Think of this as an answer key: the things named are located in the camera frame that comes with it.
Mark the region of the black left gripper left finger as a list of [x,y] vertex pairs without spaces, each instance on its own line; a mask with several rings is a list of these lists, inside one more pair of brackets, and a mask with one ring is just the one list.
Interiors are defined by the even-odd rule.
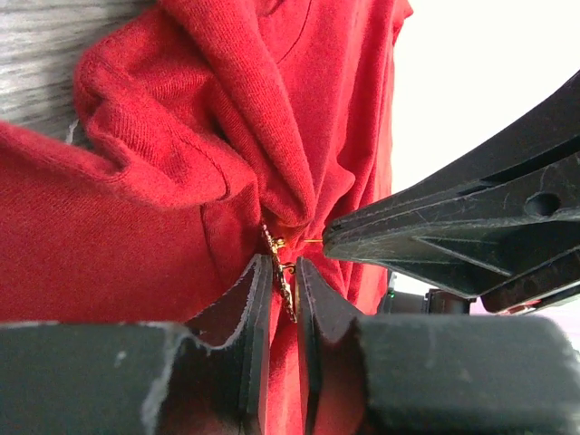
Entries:
[[273,266],[186,324],[1,327],[4,434],[261,434]]

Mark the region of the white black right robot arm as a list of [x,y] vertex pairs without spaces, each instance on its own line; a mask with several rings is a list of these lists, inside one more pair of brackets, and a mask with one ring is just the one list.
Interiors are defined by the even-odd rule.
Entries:
[[404,191],[330,223],[324,253],[429,286],[385,313],[524,314],[579,295],[579,80]]

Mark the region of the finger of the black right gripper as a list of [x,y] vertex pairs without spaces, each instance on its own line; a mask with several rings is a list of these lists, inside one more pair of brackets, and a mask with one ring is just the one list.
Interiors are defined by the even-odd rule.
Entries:
[[334,259],[373,264],[491,313],[579,287],[579,80],[416,185],[340,217]]

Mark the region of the red t-shirt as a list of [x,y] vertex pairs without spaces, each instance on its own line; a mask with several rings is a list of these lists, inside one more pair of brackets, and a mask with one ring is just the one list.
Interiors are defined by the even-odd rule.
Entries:
[[81,150],[1,126],[3,321],[185,322],[262,233],[374,314],[386,271],[324,227],[392,189],[406,1],[158,1],[88,49]]

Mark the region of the red gold maple leaf brooch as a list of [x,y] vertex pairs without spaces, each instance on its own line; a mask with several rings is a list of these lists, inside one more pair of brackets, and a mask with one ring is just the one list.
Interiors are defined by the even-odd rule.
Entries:
[[280,250],[286,247],[285,239],[274,237],[265,223],[261,223],[260,227],[271,257],[275,288],[282,297],[283,307],[293,323],[296,324],[298,320],[301,320],[305,330],[312,333],[316,323],[316,298],[320,295],[335,295],[335,293],[314,266],[311,266],[309,274],[304,274],[300,268],[299,277],[296,278],[295,286],[292,287],[287,275],[296,274],[296,263],[284,263],[280,260]]

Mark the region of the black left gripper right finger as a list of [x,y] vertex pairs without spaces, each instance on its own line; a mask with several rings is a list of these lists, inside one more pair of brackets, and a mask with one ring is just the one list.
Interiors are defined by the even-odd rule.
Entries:
[[537,316],[362,314],[297,261],[306,434],[576,434],[579,361]]

